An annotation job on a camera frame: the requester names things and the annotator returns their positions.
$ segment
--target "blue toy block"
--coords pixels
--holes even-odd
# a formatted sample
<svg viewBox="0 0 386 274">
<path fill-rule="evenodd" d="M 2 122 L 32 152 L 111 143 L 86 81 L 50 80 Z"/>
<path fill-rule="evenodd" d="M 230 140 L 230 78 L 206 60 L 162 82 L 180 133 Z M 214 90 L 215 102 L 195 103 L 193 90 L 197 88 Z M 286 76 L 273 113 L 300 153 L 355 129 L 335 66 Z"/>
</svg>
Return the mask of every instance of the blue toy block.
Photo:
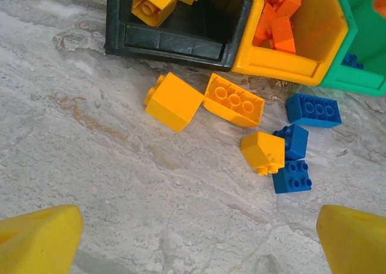
<svg viewBox="0 0 386 274">
<path fill-rule="evenodd" d="M 342 124 L 336 100 L 296 93 L 286 105 L 290 123 L 323 128 Z"/>
<path fill-rule="evenodd" d="M 286 161 L 284 168 L 272 174 L 276 194 L 310 191 L 312 181 L 305 161 Z"/>
<path fill-rule="evenodd" d="M 274 136 L 285 140 L 285 160 L 297 161 L 306 156 L 308 131 L 297 124 L 285 126 L 280 131 L 273 132 Z"/>
</svg>

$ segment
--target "black plastic bin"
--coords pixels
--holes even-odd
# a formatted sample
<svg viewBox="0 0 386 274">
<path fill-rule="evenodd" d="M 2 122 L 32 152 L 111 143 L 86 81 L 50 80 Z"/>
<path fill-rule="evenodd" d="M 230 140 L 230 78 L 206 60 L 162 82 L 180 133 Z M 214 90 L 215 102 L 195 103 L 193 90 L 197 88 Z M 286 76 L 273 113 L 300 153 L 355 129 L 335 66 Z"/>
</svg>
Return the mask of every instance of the black plastic bin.
<svg viewBox="0 0 386 274">
<path fill-rule="evenodd" d="M 179 1 L 159 28 L 131 14 L 132 1 L 107 0 L 107 54 L 218 71 L 232 68 L 252 0 Z"/>
</svg>

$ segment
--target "yellow block in bin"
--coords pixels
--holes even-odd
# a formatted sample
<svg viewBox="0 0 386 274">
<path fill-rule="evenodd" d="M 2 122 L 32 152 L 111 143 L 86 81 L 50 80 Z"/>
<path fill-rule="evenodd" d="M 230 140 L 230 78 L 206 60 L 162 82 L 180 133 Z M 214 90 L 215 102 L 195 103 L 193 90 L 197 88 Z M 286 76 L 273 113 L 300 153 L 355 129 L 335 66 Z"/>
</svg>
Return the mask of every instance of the yellow block in bin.
<svg viewBox="0 0 386 274">
<path fill-rule="evenodd" d="M 261 176 L 277 173 L 284 167 L 283 138 L 255 132 L 241 140 L 240 150 L 252 169 L 257 170 Z"/>
<path fill-rule="evenodd" d="M 316 229 L 332 273 L 385 273 L 385 217 L 324 205 Z"/>
<path fill-rule="evenodd" d="M 296 55 L 253 46 L 264 0 L 253 0 L 232 71 L 317 86 L 337 54 L 348 26 L 338 0 L 302 0 L 293 14 Z"/>
<path fill-rule="evenodd" d="M 159 27 L 173 12 L 177 0 L 133 0 L 131 12 L 147 25 Z"/>
<path fill-rule="evenodd" d="M 260 124 L 264 99 L 213 73 L 205 91 L 204 107 L 243 127 Z"/>
<path fill-rule="evenodd" d="M 0 273 L 68 273 L 82 227 L 75 205 L 55 206 L 0 221 Z"/>
<path fill-rule="evenodd" d="M 144 104 L 147 113 L 175 132 L 181 132 L 192 120 L 203 99 L 203 94 L 169 73 L 158 78 Z"/>
</svg>

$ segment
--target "marble floor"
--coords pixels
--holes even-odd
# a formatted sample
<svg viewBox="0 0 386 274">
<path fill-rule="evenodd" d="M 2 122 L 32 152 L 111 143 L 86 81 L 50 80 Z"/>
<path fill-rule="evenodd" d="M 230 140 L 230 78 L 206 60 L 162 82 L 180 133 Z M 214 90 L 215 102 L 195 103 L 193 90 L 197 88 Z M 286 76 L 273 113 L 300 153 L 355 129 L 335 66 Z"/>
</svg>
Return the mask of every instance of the marble floor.
<svg viewBox="0 0 386 274">
<path fill-rule="evenodd" d="M 314 187 L 274 193 L 239 151 L 243 129 L 199 108 L 181 134 L 144 112 L 169 71 L 203 92 L 210 71 L 104 54 L 106 0 L 0 0 L 0 218 L 76 204 L 71 273 L 329 273 L 324 204 L 386 215 L 386 98 L 226 74 L 288 124 L 295 92 L 334 98 L 343 125 L 308 128 Z"/>
</svg>

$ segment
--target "stacked blocks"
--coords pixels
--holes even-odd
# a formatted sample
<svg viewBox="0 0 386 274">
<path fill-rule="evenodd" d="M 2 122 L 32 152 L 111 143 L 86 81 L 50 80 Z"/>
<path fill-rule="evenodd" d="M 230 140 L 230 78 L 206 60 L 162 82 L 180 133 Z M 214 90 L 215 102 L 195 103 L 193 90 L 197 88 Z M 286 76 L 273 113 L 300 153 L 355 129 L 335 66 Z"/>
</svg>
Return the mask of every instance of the stacked blocks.
<svg viewBox="0 0 386 274">
<path fill-rule="evenodd" d="M 342 124 L 336 100 L 297 93 L 286 106 L 288 120 L 294 124 L 323 128 Z"/>
<path fill-rule="evenodd" d="M 285 160 L 296 161 L 306 156 L 308 131 L 297 124 L 285 126 L 280 131 L 275 131 L 274 136 L 285 140 Z"/>
<path fill-rule="evenodd" d="M 286 161 L 284 168 L 272 177 L 276 194 L 311 190 L 312 181 L 305 161 Z"/>
<path fill-rule="evenodd" d="M 277 173 L 284 167 L 284 139 L 264 132 L 255 132 L 241 140 L 242 155 L 261 176 Z"/>
<path fill-rule="evenodd" d="M 159 27 L 176 4 L 177 0 L 133 0 L 131 12 L 147 25 Z"/>
<path fill-rule="evenodd" d="M 193 118 L 204 96 L 172 73 L 161 75 L 144 101 L 146 112 L 175 132 Z"/>
<path fill-rule="evenodd" d="M 213 73 L 205 91 L 204 107 L 242 127 L 260 124 L 264 99 Z"/>
</svg>

